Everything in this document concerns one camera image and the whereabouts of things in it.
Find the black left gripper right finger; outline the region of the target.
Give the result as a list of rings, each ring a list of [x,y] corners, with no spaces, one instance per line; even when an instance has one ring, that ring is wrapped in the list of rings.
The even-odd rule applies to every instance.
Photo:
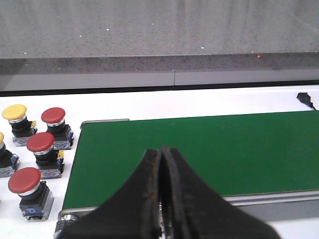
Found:
[[[278,239],[265,222],[232,206],[211,189],[176,148],[163,147],[161,200],[174,239]]]

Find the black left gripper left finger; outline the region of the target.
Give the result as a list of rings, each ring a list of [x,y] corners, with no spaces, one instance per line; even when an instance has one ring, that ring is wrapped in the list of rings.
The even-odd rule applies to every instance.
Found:
[[[124,185],[97,209],[65,226],[60,239],[157,239],[161,153],[148,149]]]

